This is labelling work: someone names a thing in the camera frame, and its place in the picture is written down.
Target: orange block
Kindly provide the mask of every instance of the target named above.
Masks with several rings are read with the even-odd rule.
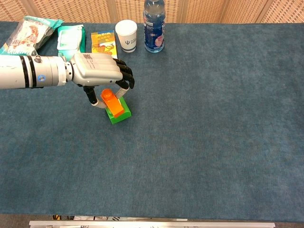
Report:
[[[108,106],[112,115],[115,118],[119,117],[121,114],[124,113],[124,108],[122,107],[119,100],[117,99],[117,97],[115,96],[115,94],[112,92],[111,89],[104,89],[101,92],[100,97],[103,99],[106,106]]]

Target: bottle label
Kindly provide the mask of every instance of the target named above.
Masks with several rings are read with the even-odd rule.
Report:
[[[162,22],[161,26],[153,27],[153,23],[147,22],[146,18],[143,19],[144,26],[144,42],[148,48],[159,49],[164,42],[164,28],[165,23]]]

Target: green wet wipes package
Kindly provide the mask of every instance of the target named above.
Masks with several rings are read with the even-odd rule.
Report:
[[[0,49],[0,54],[35,56],[37,49],[62,23],[62,20],[25,16]]]
[[[86,52],[84,25],[61,26],[58,28],[58,56],[69,61],[75,53]]]

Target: paper cup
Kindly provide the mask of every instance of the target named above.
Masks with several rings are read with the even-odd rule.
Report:
[[[115,26],[120,45],[125,52],[133,52],[136,49],[137,24],[132,20],[121,20]]]

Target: qr code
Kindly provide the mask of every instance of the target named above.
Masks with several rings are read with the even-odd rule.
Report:
[[[19,45],[19,43],[20,43],[19,39],[13,39],[10,45],[17,46],[17,45]]]
[[[92,59],[92,57],[91,57],[90,54],[84,54],[84,57],[85,57],[86,59]]]

